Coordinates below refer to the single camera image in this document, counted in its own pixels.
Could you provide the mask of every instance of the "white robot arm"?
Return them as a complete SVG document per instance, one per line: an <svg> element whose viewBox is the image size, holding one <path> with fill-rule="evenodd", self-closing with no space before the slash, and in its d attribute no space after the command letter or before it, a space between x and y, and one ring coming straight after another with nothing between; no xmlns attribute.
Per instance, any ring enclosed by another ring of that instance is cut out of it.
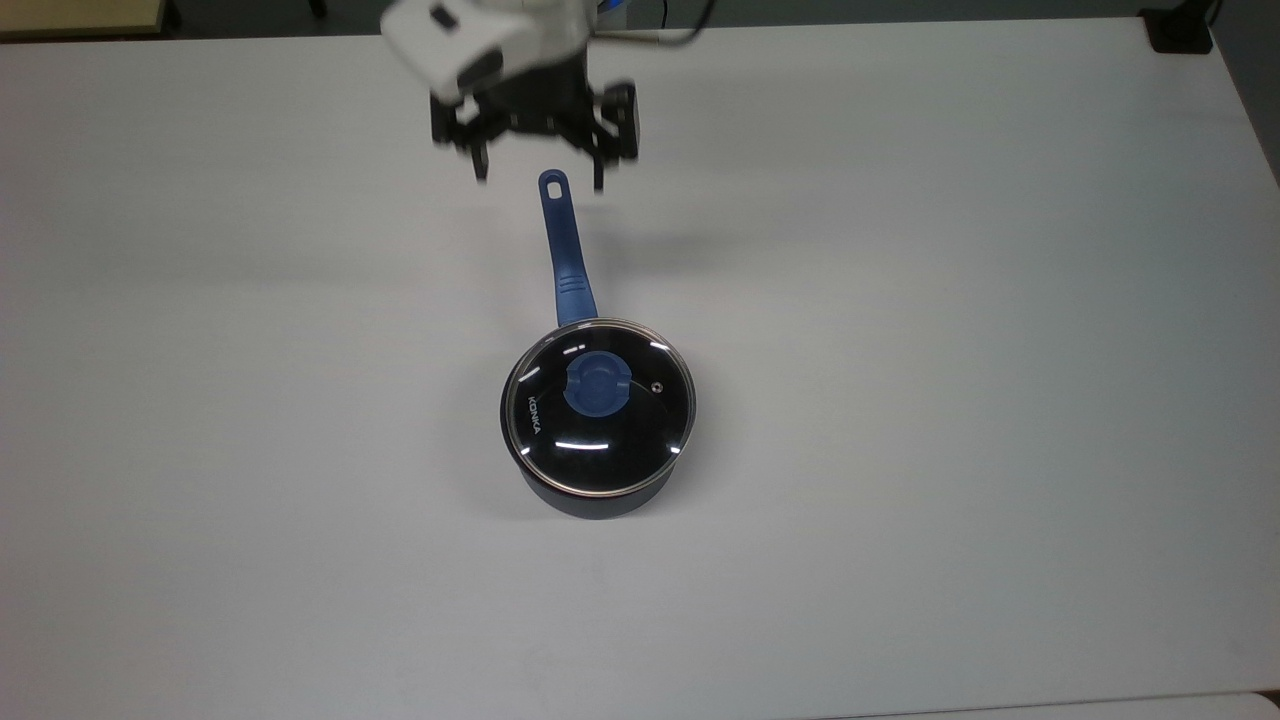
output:
<svg viewBox="0 0 1280 720"><path fill-rule="evenodd" d="M635 85L596 94L586 79L593 0L398 0L383 36L431 91L431 137L471 155L476 179L488 143L504 132L559 136L604 168L637 154ZM458 117L467 100L474 113Z"/></svg>

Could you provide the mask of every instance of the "blue lid knob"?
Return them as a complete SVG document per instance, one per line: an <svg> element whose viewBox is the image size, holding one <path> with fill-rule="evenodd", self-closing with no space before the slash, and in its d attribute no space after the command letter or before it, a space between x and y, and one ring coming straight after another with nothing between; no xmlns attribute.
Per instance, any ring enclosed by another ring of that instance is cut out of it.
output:
<svg viewBox="0 0 1280 720"><path fill-rule="evenodd" d="M631 397L631 368L617 355L593 350L568 364L564 400L588 418L605 418Z"/></svg>

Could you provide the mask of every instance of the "floor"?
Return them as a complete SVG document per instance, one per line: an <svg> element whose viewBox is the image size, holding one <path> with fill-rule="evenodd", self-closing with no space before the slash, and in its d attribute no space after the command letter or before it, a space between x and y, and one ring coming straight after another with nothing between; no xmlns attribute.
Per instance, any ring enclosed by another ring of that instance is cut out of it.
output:
<svg viewBox="0 0 1280 720"><path fill-rule="evenodd" d="M689 27L703 0L667 0L668 26ZM658 27L663 0L631 0L626 24ZM1254 132L1280 178L1280 1L1224 0L1213 27ZM390 0L328 0L312 17L307 0L175 0L178 37L374 35ZM713 26L879 23L1002 18L1133 17L1172 0L719 0Z"/></svg>

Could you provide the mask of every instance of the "blue handle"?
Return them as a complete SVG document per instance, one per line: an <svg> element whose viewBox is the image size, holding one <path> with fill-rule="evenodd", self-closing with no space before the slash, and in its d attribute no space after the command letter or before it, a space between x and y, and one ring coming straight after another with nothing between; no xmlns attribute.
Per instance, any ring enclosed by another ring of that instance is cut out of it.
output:
<svg viewBox="0 0 1280 720"><path fill-rule="evenodd" d="M550 196L554 186L558 186L559 197ZM556 273L556 322L564 327L595 318L595 297L591 281L586 279L568 178L561 170L547 170L538 178L538 191L543 196L543 219L547 220L547 241L552 246L552 270Z"/></svg>

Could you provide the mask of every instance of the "cooking pot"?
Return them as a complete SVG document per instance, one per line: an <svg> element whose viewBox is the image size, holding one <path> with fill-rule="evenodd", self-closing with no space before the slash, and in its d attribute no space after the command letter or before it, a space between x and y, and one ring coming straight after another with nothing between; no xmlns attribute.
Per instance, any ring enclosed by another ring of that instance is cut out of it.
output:
<svg viewBox="0 0 1280 720"><path fill-rule="evenodd" d="M512 368L502 434L529 487L579 518L630 512L662 489L694 427L694 383L662 336L600 318L568 178L538 179L559 327Z"/></svg>

